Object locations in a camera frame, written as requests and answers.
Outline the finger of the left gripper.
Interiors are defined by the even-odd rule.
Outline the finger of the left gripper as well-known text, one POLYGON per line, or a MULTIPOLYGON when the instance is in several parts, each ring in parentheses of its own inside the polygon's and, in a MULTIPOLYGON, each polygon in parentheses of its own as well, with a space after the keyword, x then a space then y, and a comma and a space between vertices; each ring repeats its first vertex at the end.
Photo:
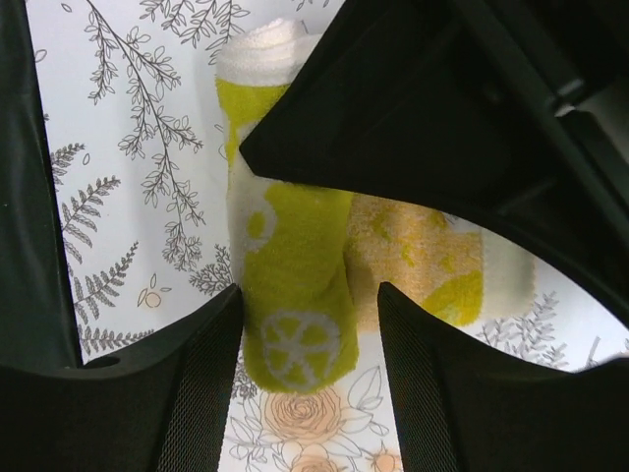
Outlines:
POLYGON ((628 320, 624 1, 348 1, 241 153, 473 221, 628 320))

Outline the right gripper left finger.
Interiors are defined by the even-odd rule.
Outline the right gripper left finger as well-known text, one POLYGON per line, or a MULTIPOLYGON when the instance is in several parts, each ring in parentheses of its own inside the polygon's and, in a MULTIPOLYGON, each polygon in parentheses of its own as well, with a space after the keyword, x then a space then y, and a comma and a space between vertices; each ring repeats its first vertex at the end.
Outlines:
POLYGON ((230 285, 79 369, 1 369, 4 471, 215 471, 243 328, 230 285))

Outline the yellow lemon print towel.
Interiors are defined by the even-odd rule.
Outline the yellow lemon print towel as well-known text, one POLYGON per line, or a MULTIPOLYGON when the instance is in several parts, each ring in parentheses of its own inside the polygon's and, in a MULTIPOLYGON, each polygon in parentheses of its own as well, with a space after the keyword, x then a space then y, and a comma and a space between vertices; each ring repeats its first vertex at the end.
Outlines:
POLYGON ((463 326, 527 314, 530 253, 436 209, 256 176, 240 144, 318 43, 294 19, 233 38, 216 64, 225 127, 231 273, 245 301, 248 375, 273 392, 311 393, 358 361, 390 282, 430 314, 463 326))

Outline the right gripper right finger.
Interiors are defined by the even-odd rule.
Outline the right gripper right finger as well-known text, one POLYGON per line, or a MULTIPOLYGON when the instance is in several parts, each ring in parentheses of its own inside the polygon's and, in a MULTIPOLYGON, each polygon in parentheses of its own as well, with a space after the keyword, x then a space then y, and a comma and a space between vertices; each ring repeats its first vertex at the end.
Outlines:
POLYGON ((628 361, 532 364, 437 319, 390 283, 377 295, 407 471, 624 471, 628 361))

